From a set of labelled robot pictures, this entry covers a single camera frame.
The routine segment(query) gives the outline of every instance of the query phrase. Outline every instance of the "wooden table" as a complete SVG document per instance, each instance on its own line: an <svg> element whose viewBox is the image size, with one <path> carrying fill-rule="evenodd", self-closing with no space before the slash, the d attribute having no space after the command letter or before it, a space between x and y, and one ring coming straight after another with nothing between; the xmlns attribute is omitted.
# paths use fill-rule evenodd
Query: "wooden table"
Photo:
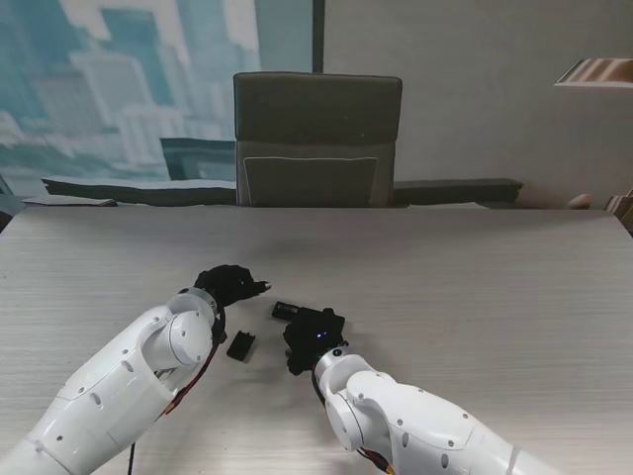
<svg viewBox="0 0 633 475"><path fill-rule="evenodd" d="M139 441L136 475L369 473L287 372L277 300L333 307L370 364L568 473L627 473L632 244L602 212L29 209L0 235L0 453L144 310L239 263L273 284L228 311L250 361L222 350Z"/></svg>

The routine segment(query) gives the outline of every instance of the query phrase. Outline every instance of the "wall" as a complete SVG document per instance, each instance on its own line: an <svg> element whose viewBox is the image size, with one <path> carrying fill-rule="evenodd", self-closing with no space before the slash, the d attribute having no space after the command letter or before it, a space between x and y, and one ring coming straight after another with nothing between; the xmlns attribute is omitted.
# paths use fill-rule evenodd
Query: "wall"
<svg viewBox="0 0 633 475"><path fill-rule="evenodd" d="M401 77L396 179L507 177L527 205L633 185L633 91L554 87L633 56L630 0L330 0L325 72Z"/></svg>

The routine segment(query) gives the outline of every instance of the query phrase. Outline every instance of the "black wire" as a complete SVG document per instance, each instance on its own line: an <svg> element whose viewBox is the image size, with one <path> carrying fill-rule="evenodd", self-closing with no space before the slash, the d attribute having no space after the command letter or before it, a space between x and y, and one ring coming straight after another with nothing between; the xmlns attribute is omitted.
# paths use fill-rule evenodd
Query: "black wire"
<svg viewBox="0 0 633 475"><path fill-rule="evenodd" d="M320 400L320 403L325 406L325 396L320 391L320 387L318 386L318 382L317 382L317 376L315 375L314 370L313 370L313 388L315 388L315 392L316 392L316 395L318 396L318 399Z"/></svg>
<svg viewBox="0 0 633 475"><path fill-rule="evenodd" d="M128 475L132 475L132 471L135 468L135 450L136 442L130 447L130 463L128 464Z"/></svg>

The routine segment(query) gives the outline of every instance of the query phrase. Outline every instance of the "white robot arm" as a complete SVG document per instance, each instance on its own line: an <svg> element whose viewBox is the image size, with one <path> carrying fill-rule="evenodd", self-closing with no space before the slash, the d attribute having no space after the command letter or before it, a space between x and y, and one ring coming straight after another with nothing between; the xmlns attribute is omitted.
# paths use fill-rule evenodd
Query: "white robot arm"
<svg viewBox="0 0 633 475"><path fill-rule="evenodd" d="M224 277L228 282L218 284ZM270 287L237 266L203 272L199 281L196 287L209 292L187 289L148 310L70 376L0 462L0 475L88 475L174 409L225 336L224 306Z"/></svg>
<svg viewBox="0 0 633 475"><path fill-rule="evenodd" d="M380 454L388 472L561 475L460 407L376 371L347 346L326 353L314 372L345 450ZM369 458L380 466L380 459Z"/></svg>

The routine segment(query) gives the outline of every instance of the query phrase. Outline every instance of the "chair backrest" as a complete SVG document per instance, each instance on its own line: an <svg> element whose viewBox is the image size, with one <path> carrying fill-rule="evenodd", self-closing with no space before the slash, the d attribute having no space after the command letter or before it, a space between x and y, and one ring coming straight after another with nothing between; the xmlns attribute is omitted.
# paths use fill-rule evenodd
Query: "chair backrest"
<svg viewBox="0 0 633 475"><path fill-rule="evenodd" d="M240 205L390 204L403 92L399 79L240 73L234 77L234 91ZM256 162L258 157L267 160ZM292 163L289 158L300 160ZM351 161L359 158L368 160ZM369 178L371 169L373 177ZM293 181L292 186L285 187L283 200L283 187L271 193L279 190L280 170ZM340 186L343 177L350 184L346 192ZM352 186L355 180L366 184Z"/></svg>

